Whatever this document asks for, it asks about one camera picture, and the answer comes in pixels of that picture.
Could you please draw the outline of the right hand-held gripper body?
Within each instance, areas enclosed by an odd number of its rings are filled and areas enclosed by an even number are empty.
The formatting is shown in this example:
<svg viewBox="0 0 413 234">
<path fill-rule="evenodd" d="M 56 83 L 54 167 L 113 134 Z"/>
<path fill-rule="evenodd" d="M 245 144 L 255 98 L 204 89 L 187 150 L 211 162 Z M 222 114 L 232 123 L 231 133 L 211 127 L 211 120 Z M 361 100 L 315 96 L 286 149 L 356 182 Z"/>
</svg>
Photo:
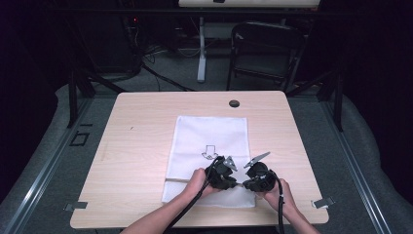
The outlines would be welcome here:
<svg viewBox="0 0 413 234">
<path fill-rule="evenodd" d="M 261 160 L 268 155 L 269 152 L 258 155 L 244 166 L 244 168 L 247 169 L 245 174 L 248 176 L 248 179 L 251 180 L 251 185 L 257 186 L 260 192 L 272 190 L 278 179 L 277 175 L 261 162 Z"/>
</svg>

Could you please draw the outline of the black equipment with red light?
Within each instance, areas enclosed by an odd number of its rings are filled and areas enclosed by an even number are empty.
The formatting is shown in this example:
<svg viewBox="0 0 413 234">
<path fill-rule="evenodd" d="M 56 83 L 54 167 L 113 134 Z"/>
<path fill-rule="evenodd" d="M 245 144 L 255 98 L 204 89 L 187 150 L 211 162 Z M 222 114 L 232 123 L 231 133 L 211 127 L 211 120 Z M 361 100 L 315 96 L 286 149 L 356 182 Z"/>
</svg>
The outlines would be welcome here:
<svg viewBox="0 0 413 234">
<path fill-rule="evenodd" d="M 142 51 L 138 43 L 138 20 L 137 17 L 126 16 L 122 17 L 122 21 L 132 53 L 133 66 L 131 69 L 131 73 L 138 74 L 141 71 L 142 66 Z"/>
</svg>

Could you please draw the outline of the person's right hand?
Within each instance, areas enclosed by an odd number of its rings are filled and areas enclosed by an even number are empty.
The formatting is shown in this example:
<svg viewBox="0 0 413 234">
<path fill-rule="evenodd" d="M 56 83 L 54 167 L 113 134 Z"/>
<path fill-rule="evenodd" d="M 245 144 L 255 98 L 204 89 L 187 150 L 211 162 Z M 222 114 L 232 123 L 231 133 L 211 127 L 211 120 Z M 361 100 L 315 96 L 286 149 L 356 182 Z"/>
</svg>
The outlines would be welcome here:
<svg viewBox="0 0 413 234">
<path fill-rule="evenodd" d="M 283 178 L 276 183 L 271 191 L 257 192 L 259 198 L 264 199 L 275 210 L 279 211 L 282 207 L 284 216 L 292 215 L 297 212 L 297 207 L 293 199 L 289 184 Z"/>
</svg>

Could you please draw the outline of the aluminium floor rail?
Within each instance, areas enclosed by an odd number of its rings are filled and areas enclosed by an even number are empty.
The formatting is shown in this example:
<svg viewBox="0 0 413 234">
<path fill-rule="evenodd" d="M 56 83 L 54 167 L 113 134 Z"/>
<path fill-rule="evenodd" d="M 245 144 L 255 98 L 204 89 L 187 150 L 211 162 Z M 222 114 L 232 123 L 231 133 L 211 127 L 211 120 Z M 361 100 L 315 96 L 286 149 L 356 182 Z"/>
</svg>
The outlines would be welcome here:
<svg viewBox="0 0 413 234">
<path fill-rule="evenodd" d="M 51 181 L 78 122 L 88 112 L 92 100 L 78 104 L 78 117 L 71 128 L 69 103 L 60 100 L 51 124 L 6 198 L 0 203 L 0 234 L 19 234 Z"/>
<path fill-rule="evenodd" d="M 332 132 L 335 134 L 337 140 L 341 145 L 341 148 L 344 152 L 344 161 L 346 162 L 355 187 L 357 188 L 357 192 L 371 219 L 376 233 L 393 234 L 391 228 L 389 227 L 386 219 L 383 216 L 383 213 L 377 203 L 375 196 L 370 189 L 370 186 L 365 179 L 363 172 L 361 171 L 360 166 L 358 165 L 354 151 L 350 147 L 350 144 L 348 143 L 344 132 L 340 131 L 334 122 L 332 108 L 329 106 L 328 102 L 324 101 L 320 103 L 320 106 L 330 128 L 332 129 Z"/>
</svg>

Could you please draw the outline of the person's left hand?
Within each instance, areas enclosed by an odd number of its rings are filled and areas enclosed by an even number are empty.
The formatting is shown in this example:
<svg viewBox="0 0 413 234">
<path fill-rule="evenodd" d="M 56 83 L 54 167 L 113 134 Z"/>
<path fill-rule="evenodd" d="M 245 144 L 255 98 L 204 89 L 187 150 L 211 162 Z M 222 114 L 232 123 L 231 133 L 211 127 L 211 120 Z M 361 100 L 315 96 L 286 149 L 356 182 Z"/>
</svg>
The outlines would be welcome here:
<svg viewBox="0 0 413 234">
<path fill-rule="evenodd" d="M 187 199 L 193 199 L 199 192 L 202 192 L 201 197 L 205 198 L 206 196 L 218 192 L 218 189 L 211 187 L 210 185 L 205 186 L 207 175 L 203 168 L 196 169 L 189 182 L 185 186 L 184 190 L 181 192 L 181 195 Z"/>
</svg>

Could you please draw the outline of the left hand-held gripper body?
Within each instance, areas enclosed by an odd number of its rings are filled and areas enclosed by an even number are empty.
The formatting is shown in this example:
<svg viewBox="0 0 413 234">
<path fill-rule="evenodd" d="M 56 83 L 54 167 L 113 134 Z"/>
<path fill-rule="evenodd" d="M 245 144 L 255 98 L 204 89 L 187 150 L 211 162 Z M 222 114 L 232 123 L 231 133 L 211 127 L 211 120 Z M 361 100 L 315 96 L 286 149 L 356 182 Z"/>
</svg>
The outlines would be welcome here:
<svg viewBox="0 0 413 234">
<path fill-rule="evenodd" d="M 217 156 L 209 167 L 206 168 L 206 180 L 216 189 L 225 190 L 229 186 L 235 186 L 236 179 L 231 177 L 238 169 L 231 156 Z"/>
</svg>

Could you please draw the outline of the black frame post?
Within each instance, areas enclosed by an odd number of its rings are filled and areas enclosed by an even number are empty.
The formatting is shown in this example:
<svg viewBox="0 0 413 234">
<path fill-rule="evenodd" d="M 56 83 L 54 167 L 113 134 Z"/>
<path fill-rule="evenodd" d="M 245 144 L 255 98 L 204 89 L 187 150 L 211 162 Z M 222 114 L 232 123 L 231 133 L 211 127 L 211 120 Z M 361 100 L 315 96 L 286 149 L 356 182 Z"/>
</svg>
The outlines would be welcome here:
<svg viewBox="0 0 413 234">
<path fill-rule="evenodd" d="M 78 118 L 77 105 L 77 86 L 74 72 L 71 72 L 68 78 L 68 94 L 69 94 L 69 122 L 67 127 L 71 128 Z"/>
<path fill-rule="evenodd" d="M 335 100 L 334 100 L 334 114 L 333 119 L 336 128 L 339 132 L 343 131 L 342 128 L 342 99 L 343 99 L 343 80 L 341 75 L 337 76 L 335 86 Z"/>
</svg>

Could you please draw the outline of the black horizontal frame bar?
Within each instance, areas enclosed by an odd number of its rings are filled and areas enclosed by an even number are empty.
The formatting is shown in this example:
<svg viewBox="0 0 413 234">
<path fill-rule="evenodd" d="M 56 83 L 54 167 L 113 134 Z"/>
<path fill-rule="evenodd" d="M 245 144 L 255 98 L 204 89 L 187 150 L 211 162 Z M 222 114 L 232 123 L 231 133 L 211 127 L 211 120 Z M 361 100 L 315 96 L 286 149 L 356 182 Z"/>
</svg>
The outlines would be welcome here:
<svg viewBox="0 0 413 234">
<path fill-rule="evenodd" d="M 264 10 L 234 10 L 234 9 L 51 9 L 51 12 L 61 14 L 108 14 L 108 15 L 141 15 L 141 16 L 209 16 L 209 17 L 303 17 L 303 18 L 342 18 L 358 16 L 358 12 L 310 12 L 310 11 L 281 11 Z"/>
</svg>

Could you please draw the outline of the white desk leg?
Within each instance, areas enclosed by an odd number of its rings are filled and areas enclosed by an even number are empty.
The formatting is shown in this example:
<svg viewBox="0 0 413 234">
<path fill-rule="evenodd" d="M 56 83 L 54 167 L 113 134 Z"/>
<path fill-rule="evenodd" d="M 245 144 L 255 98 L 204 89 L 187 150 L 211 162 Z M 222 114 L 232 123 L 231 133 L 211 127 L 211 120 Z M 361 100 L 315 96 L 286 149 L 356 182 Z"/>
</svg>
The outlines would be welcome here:
<svg viewBox="0 0 413 234">
<path fill-rule="evenodd" d="M 205 43 L 205 23 L 204 19 L 200 18 L 199 20 L 199 39 L 200 39 L 200 57 L 199 57 L 199 66 L 198 66 L 198 76 L 197 81 L 199 83 L 204 83 L 206 80 L 206 43 Z"/>
</svg>

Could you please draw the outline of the white cloth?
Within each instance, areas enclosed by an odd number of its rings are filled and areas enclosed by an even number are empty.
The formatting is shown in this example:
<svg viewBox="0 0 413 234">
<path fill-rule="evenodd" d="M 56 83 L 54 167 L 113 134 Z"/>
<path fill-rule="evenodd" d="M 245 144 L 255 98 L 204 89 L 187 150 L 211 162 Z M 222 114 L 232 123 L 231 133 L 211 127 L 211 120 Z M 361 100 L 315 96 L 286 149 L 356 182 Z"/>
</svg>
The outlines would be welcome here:
<svg viewBox="0 0 413 234">
<path fill-rule="evenodd" d="M 237 171 L 231 177 L 248 180 L 244 165 L 250 161 L 247 120 L 234 117 L 179 116 L 176 120 L 162 201 L 169 202 L 185 188 L 198 168 L 208 167 L 217 156 L 231 156 Z M 200 199 L 199 206 L 253 208 L 255 195 L 238 187 Z"/>
</svg>

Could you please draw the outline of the black folding chair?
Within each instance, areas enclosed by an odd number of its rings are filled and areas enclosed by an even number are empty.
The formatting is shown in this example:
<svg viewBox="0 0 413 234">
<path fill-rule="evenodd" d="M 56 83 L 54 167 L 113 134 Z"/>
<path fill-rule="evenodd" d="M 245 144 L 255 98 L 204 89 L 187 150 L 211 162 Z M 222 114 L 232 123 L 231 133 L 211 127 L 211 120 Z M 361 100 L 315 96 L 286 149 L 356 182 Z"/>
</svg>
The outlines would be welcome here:
<svg viewBox="0 0 413 234">
<path fill-rule="evenodd" d="M 226 90 L 239 74 L 272 80 L 286 92 L 305 48 L 304 34 L 291 26 L 245 21 L 231 32 Z"/>
</svg>

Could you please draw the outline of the grey metal table bracket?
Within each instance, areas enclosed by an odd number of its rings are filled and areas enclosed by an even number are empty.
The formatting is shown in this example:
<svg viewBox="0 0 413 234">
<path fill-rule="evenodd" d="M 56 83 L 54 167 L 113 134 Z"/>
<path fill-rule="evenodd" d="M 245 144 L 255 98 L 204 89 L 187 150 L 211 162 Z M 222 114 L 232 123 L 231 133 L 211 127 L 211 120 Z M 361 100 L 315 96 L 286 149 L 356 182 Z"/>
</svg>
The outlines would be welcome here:
<svg viewBox="0 0 413 234">
<path fill-rule="evenodd" d="M 335 203 L 332 197 L 322 198 L 316 201 L 312 201 L 312 206 L 316 209 L 328 209 Z"/>
<path fill-rule="evenodd" d="M 65 211 L 73 212 L 79 209 L 85 209 L 87 207 L 87 202 L 74 202 L 74 203 L 67 203 L 64 207 Z"/>
</svg>

